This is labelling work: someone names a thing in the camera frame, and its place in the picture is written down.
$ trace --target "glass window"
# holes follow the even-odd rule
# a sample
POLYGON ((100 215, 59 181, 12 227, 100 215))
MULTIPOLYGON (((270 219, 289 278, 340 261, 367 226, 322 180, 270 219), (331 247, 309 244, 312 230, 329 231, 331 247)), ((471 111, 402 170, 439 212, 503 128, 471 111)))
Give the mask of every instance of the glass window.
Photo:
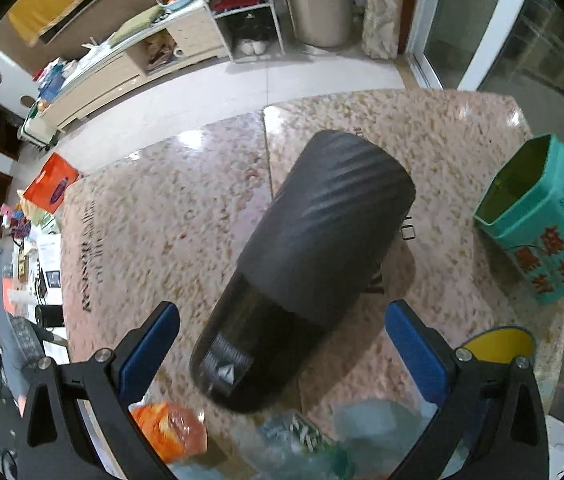
POLYGON ((498 0, 439 0, 424 54, 444 88, 457 88, 498 0))
POLYGON ((479 88, 511 95, 534 134, 564 143, 564 12, 553 0, 526 0, 479 88))

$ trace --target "label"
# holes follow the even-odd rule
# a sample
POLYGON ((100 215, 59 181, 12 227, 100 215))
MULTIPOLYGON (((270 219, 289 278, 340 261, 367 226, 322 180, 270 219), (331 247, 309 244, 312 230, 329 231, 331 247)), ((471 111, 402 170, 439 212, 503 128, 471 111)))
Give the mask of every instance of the label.
POLYGON ((50 196, 50 203, 54 204, 55 202, 57 202, 61 197, 62 197, 62 193, 64 193, 64 190, 66 189, 66 186, 68 185, 68 178, 64 178, 55 188, 55 191, 52 192, 52 195, 50 196))
POLYGON ((221 334, 202 360, 202 370, 221 392, 229 395, 251 367, 253 358, 238 350, 221 334))

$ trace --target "teal box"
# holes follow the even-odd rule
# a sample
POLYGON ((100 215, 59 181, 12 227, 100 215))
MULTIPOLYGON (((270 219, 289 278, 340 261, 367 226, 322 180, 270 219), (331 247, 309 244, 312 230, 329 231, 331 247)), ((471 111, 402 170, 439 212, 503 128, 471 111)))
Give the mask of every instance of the teal box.
POLYGON ((564 145, 555 135, 523 144, 491 182, 474 218, 539 304, 564 296, 564 145))

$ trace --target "bottle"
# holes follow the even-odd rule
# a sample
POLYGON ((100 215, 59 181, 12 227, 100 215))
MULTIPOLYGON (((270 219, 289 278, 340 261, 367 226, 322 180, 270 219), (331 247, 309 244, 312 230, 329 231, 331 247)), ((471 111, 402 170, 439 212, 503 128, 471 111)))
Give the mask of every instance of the bottle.
POLYGON ((200 391, 238 413, 272 402, 357 301, 414 199, 409 174, 378 146, 318 132, 196 342, 200 391))

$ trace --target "cabinet drawer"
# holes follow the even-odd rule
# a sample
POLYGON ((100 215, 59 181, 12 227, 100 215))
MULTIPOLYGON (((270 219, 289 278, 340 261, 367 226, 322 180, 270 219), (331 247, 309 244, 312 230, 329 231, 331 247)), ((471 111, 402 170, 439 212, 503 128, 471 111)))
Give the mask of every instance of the cabinet drawer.
POLYGON ((116 86, 112 90, 106 92, 105 94, 101 95, 94 101, 91 101, 86 106, 84 106, 76 114, 77 118, 83 119, 88 114, 93 113, 98 108, 101 108, 102 106, 110 103, 111 101, 114 101, 118 97, 123 96, 124 94, 126 94, 126 92, 130 92, 131 90, 137 88, 138 86, 141 86, 142 84, 144 84, 144 82, 145 82, 145 78, 139 75, 133 77, 132 79, 129 79, 128 81, 123 82, 121 85, 116 86))
POLYGON ((177 18, 174 22, 169 23, 169 27, 191 31, 194 31, 197 27, 202 27, 204 25, 214 27, 213 18, 208 12, 206 12, 206 9, 197 9, 193 12, 188 12, 187 14, 177 18))
POLYGON ((177 43, 177 46, 180 47, 187 56, 193 56, 204 50, 222 45, 222 38, 220 38, 214 23, 209 23, 208 25, 204 24, 189 30, 180 30, 169 25, 168 30, 169 34, 173 36, 175 43, 177 43))
POLYGON ((51 124, 62 123, 69 116, 133 76, 140 75, 137 65, 126 53, 89 75, 66 95, 52 103, 44 118, 51 124))

